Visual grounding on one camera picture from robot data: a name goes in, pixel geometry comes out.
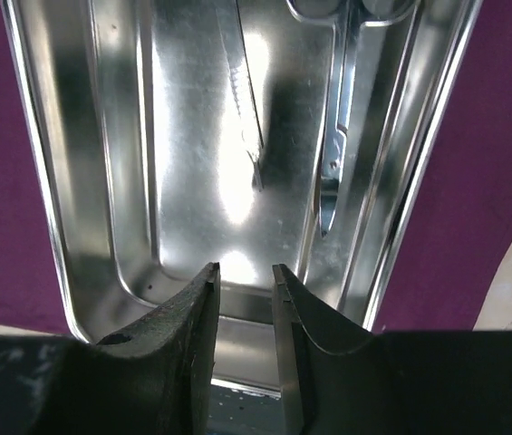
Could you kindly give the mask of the purple cloth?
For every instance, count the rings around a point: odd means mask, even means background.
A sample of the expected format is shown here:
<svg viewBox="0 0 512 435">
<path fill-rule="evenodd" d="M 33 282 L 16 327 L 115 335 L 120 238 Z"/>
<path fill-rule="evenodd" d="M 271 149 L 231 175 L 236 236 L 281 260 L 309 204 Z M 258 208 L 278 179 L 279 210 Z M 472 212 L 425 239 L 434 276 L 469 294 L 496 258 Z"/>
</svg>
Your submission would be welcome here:
<svg viewBox="0 0 512 435">
<path fill-rule="evenodd" d="M 376 322 L 512 329 L 512 1 L 483 4 Z M 0 6 L 0 324 L 64 334 Z"/>
</svg>

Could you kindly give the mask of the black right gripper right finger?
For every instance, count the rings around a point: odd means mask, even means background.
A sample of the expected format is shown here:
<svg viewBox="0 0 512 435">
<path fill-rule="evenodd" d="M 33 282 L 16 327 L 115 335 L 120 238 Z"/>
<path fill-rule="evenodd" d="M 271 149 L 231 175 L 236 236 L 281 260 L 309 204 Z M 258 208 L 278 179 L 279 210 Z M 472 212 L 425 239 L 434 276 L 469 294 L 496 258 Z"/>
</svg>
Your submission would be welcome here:
<svg viewBox="0 0 512 435">
<path fill-rule="evenodd" d="M 288 434 L 391 433 L 391 379 L 375 337 L 273 267 L 273 322 Z"/>
</svg>

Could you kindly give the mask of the steel scalpel handle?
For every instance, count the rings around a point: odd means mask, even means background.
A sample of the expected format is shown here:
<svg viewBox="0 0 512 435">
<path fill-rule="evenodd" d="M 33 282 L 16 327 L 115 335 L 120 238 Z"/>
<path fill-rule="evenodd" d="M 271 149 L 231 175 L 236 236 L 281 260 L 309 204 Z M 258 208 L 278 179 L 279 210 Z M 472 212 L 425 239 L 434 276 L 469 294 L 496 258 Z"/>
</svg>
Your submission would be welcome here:
<svg viewBox="0 0 512 435">
<path fill-rule="evenodd" d="M 238 4 L 237 1 L 219 0 L 214 2 L 214 6 L 227 60 L 231 93 L 240 121 L 241 137 L 253 165 L 253 185 L 261 191 L 263 181 L 260 160 L 264 149 L 264 140 L 246 57 L 245 37 Z"/>
</svg>

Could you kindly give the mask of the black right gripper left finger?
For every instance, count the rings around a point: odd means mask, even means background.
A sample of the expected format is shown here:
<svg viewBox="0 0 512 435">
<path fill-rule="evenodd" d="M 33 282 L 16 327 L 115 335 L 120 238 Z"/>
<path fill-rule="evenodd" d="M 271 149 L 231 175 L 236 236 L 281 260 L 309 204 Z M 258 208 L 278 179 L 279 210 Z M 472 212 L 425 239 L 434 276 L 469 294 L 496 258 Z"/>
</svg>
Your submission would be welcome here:
<svg viewBox="0 0 512 435">
<path fill-rule="evenodd" d="M 220 307 L 220 266 L 76 354 L 76 434 L 202 434 Z"/>
</svg>

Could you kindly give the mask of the steel instrument tray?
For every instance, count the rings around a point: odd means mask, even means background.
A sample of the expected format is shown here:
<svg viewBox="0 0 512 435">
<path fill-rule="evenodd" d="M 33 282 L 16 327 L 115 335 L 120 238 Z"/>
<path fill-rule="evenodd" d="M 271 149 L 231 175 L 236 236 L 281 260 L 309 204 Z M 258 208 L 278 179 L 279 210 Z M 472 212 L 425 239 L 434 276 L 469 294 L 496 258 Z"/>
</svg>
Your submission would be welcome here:
<svg viewBox="0 0 512 435">
<path fill-rule="evenodd" d="M 372 329 L 479 1 L 413 1 L 361 30 L 333 227 L 318 224 L 333 31 L 237 1 L 264 140 L 253 185 L 215 1 L 5 1 L 72 334 L 95 343 L 209 262 L 214 380 L 275 391 L 272 268 Z"/>
</svg>

